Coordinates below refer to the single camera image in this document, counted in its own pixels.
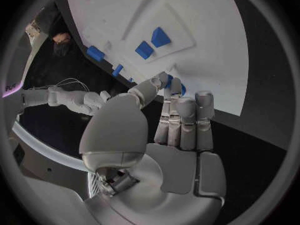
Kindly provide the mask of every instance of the white surface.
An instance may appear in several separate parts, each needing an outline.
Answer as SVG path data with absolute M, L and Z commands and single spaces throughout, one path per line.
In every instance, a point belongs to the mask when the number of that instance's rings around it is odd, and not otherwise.
M 27 132 L 17 121 L 12 127 L 12 131 L 28 146 L 30 146 L 36 152 L 42 154 L 46 158 L 53 160 L 59 164 L 65 165 L 72 169 L 81 170 L 87 172 L 84 162 L 78 158 L 66 155 L 60 151 L 57 151 L 48 145 L 44 144 L 29 132 Z
M 240 115 L 248 81 L 248 47 L 234 0 L 68 0 L 85 46 L 96 46 L 122 76 L 140 83 L 175 65 L 170 73 L 187 88 L 186 96 L 210 90 L 215 108 Z M 160 26 L 171 44 L 155 48 Z M 154 53 L 141 58 L 145 40 Z

